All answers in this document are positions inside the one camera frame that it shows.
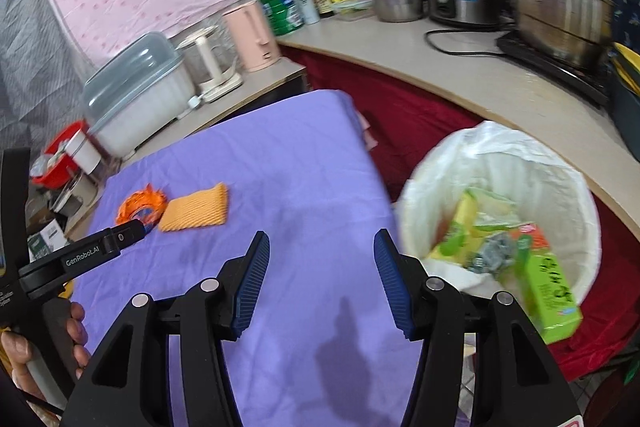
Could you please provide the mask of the person's left hand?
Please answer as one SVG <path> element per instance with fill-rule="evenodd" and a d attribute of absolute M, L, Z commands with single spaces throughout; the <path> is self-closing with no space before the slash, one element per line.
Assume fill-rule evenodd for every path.
<path fill-rule="evenodd" d="M 1 333 L 12 377 L 24 392 L 66 407 L 91 358 L 84 318 L 79 303 L 54 298 Z"/>

